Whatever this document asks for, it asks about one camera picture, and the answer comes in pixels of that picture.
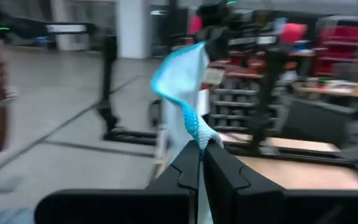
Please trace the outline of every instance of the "gray floor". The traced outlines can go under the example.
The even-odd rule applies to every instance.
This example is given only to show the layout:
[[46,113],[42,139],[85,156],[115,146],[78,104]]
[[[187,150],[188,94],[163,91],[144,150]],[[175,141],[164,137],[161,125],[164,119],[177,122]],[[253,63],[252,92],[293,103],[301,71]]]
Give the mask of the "gray floor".
[[[99,54],[27,49],[5,54],[20,97],[12,106],[10,139],[0,153],[0,173],[22,175],[24,180],[15,192],[0,194],[0,208],[34,207],[59,189],[146,185],[153,168],[152,147],[100,140],[103,123],[92,109],[101,91]],[[152,131],[146,111],[155,98],[150,77],[158,64],[122,59],[114,67],[112,87],[127,84],[113,95],[123,126]],[[90,151],[92,147],[106,152]]]

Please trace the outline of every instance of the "light blue fabric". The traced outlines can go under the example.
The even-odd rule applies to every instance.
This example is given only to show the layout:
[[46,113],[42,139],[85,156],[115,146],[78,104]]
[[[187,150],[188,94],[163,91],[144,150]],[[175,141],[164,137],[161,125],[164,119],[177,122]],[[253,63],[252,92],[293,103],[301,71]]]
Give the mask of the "light blue fabric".
[[[163,122],[171,135],[170,163],[192,139],[197,141],[201,157],[210,139],[223,147],[219,134],[196,112],[198,92],[208,64],[204,43],[199,43],[169,55],[153,77],[152,89],[163,98]],[[212,223],[202,162],[198,195],[198,223]]]
[[0,210],[0,224],[34,224],[34,211],[27,208]]

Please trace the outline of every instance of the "bracelet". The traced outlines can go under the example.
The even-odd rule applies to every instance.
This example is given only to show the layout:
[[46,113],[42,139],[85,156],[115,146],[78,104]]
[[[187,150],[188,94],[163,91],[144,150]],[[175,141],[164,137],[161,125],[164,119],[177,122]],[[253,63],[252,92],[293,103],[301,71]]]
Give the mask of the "bracelet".
[[0,100],[0,108],[10,105],[18,96],[17,91],[12,87],[5,88],[5,99]]

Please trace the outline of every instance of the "concrete floor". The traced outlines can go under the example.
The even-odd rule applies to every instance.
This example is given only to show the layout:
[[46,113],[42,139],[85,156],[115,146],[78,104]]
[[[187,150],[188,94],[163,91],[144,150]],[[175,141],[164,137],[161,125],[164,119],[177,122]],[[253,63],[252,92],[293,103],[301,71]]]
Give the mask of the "concrete floor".
[[[152,147],[100,140],[103,122],[92,107],[101,91],[99,54],[29,49],[4,53],[20,97],[11,108],[10,139],[0,153],[0,173],[24,179],[15,192],[0,194],[0,208],[34,207],[60,189],[146,185],[153,168]],[[122,59],[114,67],[112,88],[127,84],[113,95],[123,126],[153,131],[147,106],[156,97],[150,78],[158,65],[157,60]]]

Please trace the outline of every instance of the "blue cloth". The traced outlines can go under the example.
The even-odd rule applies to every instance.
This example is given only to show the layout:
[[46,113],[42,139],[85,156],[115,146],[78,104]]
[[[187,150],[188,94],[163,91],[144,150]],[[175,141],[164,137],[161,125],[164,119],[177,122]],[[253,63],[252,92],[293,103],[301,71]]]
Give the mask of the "blue cloth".
[[0,224],[34,224],[34,211],[28,208],[0,210]]
[[[170,163],[192,139],[197,141],[201,157],[210,139],[223,147],[219,134],[205,123],[196,110],[198,92],[209,64],[204,45],[199,43],[170,54],[152,80],[153,91],[163,98],[163,122],[172,142]],[[198,223],[212,223],[202,162],[198,196]]]

